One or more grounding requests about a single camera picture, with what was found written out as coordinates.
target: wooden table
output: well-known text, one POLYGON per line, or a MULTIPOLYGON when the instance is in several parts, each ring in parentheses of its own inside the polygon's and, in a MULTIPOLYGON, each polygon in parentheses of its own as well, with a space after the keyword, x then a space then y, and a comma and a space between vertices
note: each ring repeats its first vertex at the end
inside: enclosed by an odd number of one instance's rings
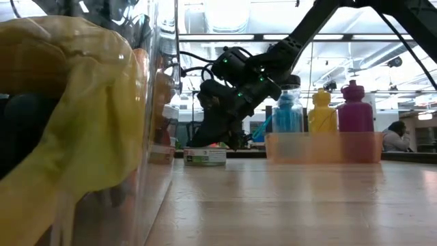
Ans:
POLYGON ((175 165, 147 246, 437 245, 437 165, 175 165))

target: clear plastic bin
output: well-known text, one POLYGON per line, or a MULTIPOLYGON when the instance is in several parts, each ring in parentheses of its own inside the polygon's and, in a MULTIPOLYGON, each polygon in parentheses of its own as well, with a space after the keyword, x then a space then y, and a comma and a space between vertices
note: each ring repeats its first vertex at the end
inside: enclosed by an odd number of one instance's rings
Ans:
POLYGON ((379 163, 382 133, 270 133, 271 163, 379 163))
POLYGON ((150 152, 175 148, 175 0, 2 6, 0 144, 29 152, 0 149, 0 245, 144 245, 171 182, 150 152))

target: dark hair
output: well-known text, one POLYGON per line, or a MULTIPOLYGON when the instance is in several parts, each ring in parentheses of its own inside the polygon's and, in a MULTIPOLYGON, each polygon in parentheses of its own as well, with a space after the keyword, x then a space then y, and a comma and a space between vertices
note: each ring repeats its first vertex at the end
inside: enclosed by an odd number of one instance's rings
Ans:
POLYGON ((405 123, 403 123, 402 121, 396 121, 391 123, 391 125, 389 126, 389 130, 390 131, 394 131, 395 133, 400 133, 402 132, 402 130, 404 130, 406 128, 405 123))

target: yellow plastic bag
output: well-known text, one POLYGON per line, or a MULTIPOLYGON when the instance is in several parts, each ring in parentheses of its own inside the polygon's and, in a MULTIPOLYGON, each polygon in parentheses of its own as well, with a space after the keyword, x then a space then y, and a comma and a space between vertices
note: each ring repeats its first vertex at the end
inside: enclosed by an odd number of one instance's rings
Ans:
POLYGON ((38 146, 0 182, 0 245, 34 245, 60 193, 78 201, 140 164, 145 71, 125 39, 82 18, 0 23, 0 51, 0 93, 61 96, 38 146))

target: robotic arm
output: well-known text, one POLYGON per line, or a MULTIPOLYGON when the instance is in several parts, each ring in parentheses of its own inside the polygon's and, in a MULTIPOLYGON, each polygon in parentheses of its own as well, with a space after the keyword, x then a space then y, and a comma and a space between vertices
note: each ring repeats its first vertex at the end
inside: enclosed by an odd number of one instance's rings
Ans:
MULTIPOLYGON (((392 29, 383 14, 393 16, 437 63, 437 10, 428 0, 317 0, 295 30, 267 53, 247 57, 241 48, 225 48, 212 63, 211 71, 232 87, 213 78, 201 84, 197 97, 204 110, 203 122, 188 145, 203 147, 222 141, 236 150, 243 140, 236 134, 241 121, 252 116, 267 97, 278 100, 280 85, 293 79, 290 74, 303 49, 340 7, 372 7, 392 29)), ((412 55, 437 89, 429 72, 412 55)))

